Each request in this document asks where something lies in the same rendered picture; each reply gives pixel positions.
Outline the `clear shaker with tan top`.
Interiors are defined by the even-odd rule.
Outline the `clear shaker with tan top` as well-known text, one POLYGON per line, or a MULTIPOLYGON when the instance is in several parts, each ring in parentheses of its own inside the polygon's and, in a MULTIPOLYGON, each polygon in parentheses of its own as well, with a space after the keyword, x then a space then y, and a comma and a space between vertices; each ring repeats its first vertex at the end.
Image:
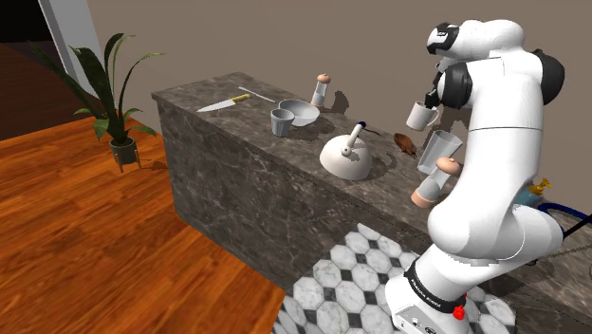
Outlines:
POLYGON ((317 76, 316 88, 310 102, 312 105, 320 109, 324 107, 326 90, 330 82, 331 78, 325 73, 317 76))

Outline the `brown lump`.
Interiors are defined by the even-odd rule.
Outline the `brown lump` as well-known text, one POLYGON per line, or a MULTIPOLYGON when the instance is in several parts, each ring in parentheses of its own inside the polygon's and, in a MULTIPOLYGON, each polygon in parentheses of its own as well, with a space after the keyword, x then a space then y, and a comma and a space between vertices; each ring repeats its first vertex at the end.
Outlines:
POLYGON ((416 148, 412 140, 408 136, 401 133, 395 133, 394 142, 403 153, 406 153, 411 156, 414 156, 416 154, 416 148))

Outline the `thin silver utensil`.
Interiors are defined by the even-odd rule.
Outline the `thin silver utensil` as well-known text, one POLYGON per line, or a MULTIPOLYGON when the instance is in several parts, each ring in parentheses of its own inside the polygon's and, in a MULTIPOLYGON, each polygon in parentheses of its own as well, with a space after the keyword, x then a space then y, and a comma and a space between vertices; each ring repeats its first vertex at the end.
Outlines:
POLYGON ((258 98, 260 98, 260 99, 263 99, 263 100, 265 100, 265 101, 272 102, 272 103, 276 103, 276 101, 275 101, 275 100, 272 100, 272 99, 270 99, 270 98, 268 98, 268 97, 265 97, 265 96, 263 96, 263 95, 261 95, 261 94, 255 93, 255 92, 253 92, 253 91, 251 91, 251 90, 247 89, 246 87, 243 87, 243 86, 238 86, 238 89, 240 89, 240 90, 242 90, 242 91, 245 91, 245 92, 247 92, 247 93, 251 94, 252 96, 256 96, 256 97, 258 97, 258 98))

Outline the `yellow handled kitchen knife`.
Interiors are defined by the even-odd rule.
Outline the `yellow handled kitchen knife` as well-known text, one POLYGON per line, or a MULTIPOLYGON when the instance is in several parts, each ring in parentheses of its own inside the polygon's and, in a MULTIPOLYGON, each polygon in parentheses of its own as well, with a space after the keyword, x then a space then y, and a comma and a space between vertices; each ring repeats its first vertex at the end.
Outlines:
POLYGON ((243 100, 248 100, 250 98, 251 98, 250 94, 243 94, 243 95, 240 95, 240 96, 237 96, 234 98, 224 100, 222 102, 217 102, 217 103, 202 107, 202 108, 198 109, 198 112, 210 112, 210 111, 215 111, 215 110, 227 108, 227 107, 236 105, 238 102, 241 102, 243 100))

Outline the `grey bowl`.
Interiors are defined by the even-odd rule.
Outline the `grey bowl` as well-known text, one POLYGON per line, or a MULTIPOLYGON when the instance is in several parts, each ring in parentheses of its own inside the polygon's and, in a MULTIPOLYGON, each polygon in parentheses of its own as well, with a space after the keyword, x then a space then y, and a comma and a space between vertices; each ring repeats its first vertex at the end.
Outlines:
POLYGON ((294 115, 293 126, 303 127, 314 122, 320 115, 319 109, 309 102, 287 99, 279 102, 281 109, 290 111, 294 115))

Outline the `white door frame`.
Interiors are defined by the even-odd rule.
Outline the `white door frame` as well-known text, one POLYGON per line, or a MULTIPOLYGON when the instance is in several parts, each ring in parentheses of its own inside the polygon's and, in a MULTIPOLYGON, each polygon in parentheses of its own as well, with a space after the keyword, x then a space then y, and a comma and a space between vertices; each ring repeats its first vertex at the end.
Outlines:
POLYGON ((64 70, 89 94, 97 94, 86 79, 71 47, 87 47, 100 59, 100 47, 87 0, 38 0, 64 70))

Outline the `clear drinking glass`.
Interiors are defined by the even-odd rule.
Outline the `clear drinking glass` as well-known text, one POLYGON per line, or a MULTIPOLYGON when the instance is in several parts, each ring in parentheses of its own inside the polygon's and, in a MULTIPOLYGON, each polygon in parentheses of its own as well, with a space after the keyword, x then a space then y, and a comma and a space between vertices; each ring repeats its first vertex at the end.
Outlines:
POLYGON ((462 145, 463 141, 456 135, 443 130, 434 131, 419 159, 417 169, 430 175, 436 169, 439 158, 450 158, 462 145))

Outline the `potted green plant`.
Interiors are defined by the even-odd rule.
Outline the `potted green plant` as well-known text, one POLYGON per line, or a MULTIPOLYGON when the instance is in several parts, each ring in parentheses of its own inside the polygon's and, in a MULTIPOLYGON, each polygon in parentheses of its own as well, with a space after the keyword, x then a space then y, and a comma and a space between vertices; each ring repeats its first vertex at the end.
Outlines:
POLYGON ((134 138, 129 136, 126 122, 131 115, 136 113, 136 108, 123 109, 125 90, 130 80, 132 70, 129 70, 120 88, 120 94, 115 94, 115 69, 117 55, 122 43, 130 37, 124 33, 116 33, 108 40, 100 60, 88 47, 74 47, 74 55, 82 67, 84 76, 98 96, 100 104, 95 104, 87 98, 87 93, 64 70, 60 69, 47 55, 34 43, 29 46, 33 53, 66 84, 76 98, 83 103, 79 114, 90 114, 95 120, 93 129, 97 139, 109 135, 109 145, 114 160, 120 170, 127 164, 140 164, 139 151, 134 138))

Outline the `grey mill with tan ends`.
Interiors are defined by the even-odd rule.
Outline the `grey mill with tan ends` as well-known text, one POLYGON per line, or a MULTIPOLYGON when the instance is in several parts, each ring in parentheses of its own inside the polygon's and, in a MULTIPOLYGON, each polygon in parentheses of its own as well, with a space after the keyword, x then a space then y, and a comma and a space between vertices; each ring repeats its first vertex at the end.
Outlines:
POLYGON ((420 208, 433 207, 449 177, 459 176, 461 171, 461 165, 454 158, 439 158, 435 169, 414 190, 411 200, 420 208))

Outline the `grey ribbed cup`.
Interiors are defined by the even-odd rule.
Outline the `grey ribbed cup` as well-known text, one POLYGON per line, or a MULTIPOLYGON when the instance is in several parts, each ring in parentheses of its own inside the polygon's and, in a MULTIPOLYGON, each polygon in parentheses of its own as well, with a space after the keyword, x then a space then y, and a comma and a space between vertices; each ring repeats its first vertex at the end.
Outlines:
POLYGON ((271 132, 274 136, 284 138, 288 136, 289 127, 294 121, 294 114, 289 110, 276 108, 270 111, 271 132))

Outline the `white mug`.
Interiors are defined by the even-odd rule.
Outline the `white mug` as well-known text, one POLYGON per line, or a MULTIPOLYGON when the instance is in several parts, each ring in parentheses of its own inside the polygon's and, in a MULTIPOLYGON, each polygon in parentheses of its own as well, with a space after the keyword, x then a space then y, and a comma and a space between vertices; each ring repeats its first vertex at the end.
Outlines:
POLYGON ((424 102, 416 101, 406 121, 406 126, 415 131, 424 131, 434 124, 439 117, 436 107, 427 107, 424 102))

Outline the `light blue bottle yellow top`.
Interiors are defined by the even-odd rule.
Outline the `light blue bottle yellow top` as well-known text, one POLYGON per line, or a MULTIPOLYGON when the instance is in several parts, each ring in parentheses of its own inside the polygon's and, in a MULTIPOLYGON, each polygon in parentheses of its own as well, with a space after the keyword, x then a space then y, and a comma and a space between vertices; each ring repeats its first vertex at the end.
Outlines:
POLYGON ((544 189, 550 187, 551 185, 547 178, 543 178, 539 184, 527 183, 516 197, 514 197, 514 203, 533 207, 543 199, 544 189))

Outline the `blue curved tube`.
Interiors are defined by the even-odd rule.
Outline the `blue curved tube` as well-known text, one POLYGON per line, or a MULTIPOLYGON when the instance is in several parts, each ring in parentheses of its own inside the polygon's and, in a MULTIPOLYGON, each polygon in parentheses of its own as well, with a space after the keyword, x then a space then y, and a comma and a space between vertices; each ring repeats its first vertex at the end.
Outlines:
POLYGON ((572 209, 570 207, 566 207, 565 205, 562 205, 562 204, 546 202, 546 203, 540 204, 537 207, 537 209, 541 212, 544 212, 544 213, 548 213, 549 210, 555 210, 555 211, 559 211, 561 213, 567 213, 569 215, 572 215, 576 218, 581 219, 581 221, 579 223, 577 223, 573 227, 569 228, 568 230, 566 230, 566 231, 562 230, 564 238, 567 238, 569 235, 571 235, 572 233, 574 233, 578 229, 580 229, 588 224, 592 224, 592 214, 585 214, 585 213, 579 212, 575 209, 572 209))

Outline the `marble tile patterned robot stand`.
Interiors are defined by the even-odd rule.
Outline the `marble tile patterned robot stand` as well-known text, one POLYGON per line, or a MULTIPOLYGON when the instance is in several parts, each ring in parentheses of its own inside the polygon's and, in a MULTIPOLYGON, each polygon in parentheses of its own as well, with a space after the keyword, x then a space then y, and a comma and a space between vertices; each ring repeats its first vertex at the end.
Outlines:
POLYGON ((448 334, 411 308, 393 324, 385 285, 416 258, 359 224, 287 291, 270 334, 448 334))

